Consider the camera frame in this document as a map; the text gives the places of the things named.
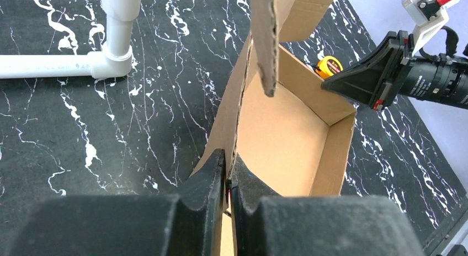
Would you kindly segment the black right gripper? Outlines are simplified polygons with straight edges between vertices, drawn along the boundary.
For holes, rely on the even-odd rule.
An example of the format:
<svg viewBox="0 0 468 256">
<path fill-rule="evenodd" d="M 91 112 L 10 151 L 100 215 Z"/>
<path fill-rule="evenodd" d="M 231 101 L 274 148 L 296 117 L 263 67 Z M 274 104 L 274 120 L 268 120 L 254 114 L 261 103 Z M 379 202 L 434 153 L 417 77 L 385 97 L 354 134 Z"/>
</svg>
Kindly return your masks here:
<svg viewBox="0 0 468 256">
<path fill-rule="evenodd" d="M 398 94 L 467 109 L 467 48 L 457 56 L 458 34 L 448 26 L 442 29 L 444 53 L 420 49 L 421 56 L 413 58 L 413 34 L 390 31 L 371 54 L 326 79 L 321 88 L 372 110 L 390 106 Z"/>
</svg>

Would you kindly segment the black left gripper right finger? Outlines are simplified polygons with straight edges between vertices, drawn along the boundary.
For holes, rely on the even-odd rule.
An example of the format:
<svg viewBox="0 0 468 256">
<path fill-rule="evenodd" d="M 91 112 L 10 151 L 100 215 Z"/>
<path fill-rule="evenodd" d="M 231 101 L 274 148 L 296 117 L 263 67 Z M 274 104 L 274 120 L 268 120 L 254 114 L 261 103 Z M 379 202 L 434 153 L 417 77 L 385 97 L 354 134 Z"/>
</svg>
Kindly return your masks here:
<svg viewBox="0 0 468 256">
<path fill-rule="evenodd" d="M 383 196 L 284 197 L 237 157 L 230 198 L 235 255 L 423 255 L 407 216 Z"/>
</svg>

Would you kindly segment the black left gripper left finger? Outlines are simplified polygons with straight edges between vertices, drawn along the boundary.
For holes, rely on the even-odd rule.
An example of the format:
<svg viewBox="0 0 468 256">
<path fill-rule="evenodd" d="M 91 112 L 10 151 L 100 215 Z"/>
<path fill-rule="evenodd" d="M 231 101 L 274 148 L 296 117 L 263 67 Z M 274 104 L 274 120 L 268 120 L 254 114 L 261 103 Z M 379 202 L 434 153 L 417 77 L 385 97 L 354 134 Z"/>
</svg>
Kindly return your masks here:
<svg viewBox="0 0 468 256">
<path fill-rule="evenodd" d="M 8 255 L 219 255 L 225 153 L 169 194 L 82 195 L 38 205 Z"/>
</svg>

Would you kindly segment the brown cardboard box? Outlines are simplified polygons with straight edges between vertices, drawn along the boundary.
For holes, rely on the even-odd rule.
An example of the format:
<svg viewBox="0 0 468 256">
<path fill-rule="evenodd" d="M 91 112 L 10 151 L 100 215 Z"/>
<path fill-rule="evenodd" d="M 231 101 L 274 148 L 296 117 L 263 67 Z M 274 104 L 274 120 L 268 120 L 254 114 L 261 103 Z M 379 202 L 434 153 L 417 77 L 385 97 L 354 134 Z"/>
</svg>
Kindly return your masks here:
<svg viewBox="0 0 468 256">
<path fill-rule="evenodd" d="M 283 43 L 307 40 L 333 0 L 249 0 L 248 36 L 230 75 L 205 152 L 222 148 L 288 199 L 336 200 L 355 109 Z"/>
</svg>

